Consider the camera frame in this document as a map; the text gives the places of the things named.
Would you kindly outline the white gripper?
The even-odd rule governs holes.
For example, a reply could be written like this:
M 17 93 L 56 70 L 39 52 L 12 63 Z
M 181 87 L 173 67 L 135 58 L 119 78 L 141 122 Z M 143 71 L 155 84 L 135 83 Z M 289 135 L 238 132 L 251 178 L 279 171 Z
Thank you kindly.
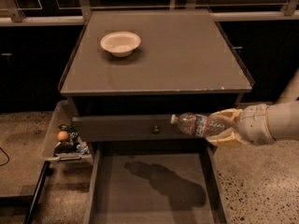
M 267 108 L 267 105 L 261 104 L 250 105 L 243 110 L 229 108 L 212 113 L 209 117 L 214 121 L 237 124 L 239 133 L 231 132 L 224 137 L 208 137 L 207 141 L 216 147 L 240 147 L 243 145 L 243 137 L 255 146 L 274 144 L 275 139 L 268 127 Z

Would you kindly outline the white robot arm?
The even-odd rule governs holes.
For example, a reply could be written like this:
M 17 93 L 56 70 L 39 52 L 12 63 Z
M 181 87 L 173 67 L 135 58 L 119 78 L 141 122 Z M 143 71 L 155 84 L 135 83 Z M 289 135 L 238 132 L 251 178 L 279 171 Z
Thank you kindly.
M 299 102 L 278 105 L 250 105 L 244 109 L 230 108 L 211 115 L 231 121 L 226 131 L 206 140 L 220 147 L 271 145 L 279 140 L 299 139 Z

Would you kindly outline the white robot base leg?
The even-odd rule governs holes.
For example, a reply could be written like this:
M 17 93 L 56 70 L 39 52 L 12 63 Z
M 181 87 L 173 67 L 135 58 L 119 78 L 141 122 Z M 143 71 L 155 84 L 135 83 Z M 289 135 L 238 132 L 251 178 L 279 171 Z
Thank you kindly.
M 284 104 L 299 98 L 299 68 L 294 73 L 284 91 L 278 97 L 277 103 Z

